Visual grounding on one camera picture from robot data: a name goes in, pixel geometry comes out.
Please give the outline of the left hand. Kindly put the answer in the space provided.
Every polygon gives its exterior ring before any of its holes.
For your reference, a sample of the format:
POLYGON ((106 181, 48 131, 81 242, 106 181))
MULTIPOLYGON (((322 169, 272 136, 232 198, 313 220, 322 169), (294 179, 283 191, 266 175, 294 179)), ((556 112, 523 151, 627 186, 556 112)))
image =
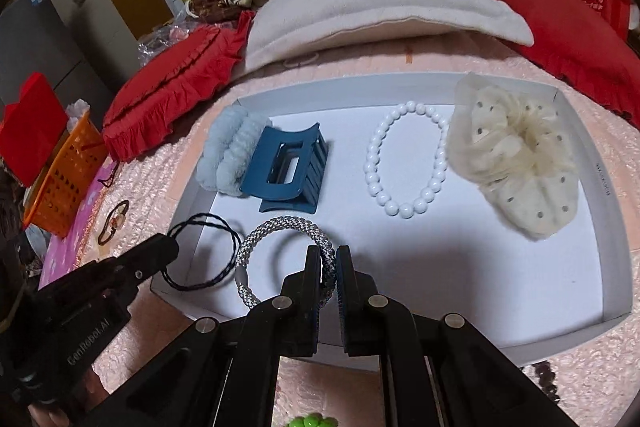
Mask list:
POLYGON ((72 395, 54 404, 31 404, 28 407, 33 426, 67 427, 83 418, 110 396, 92 367, 75 387, 72 395))

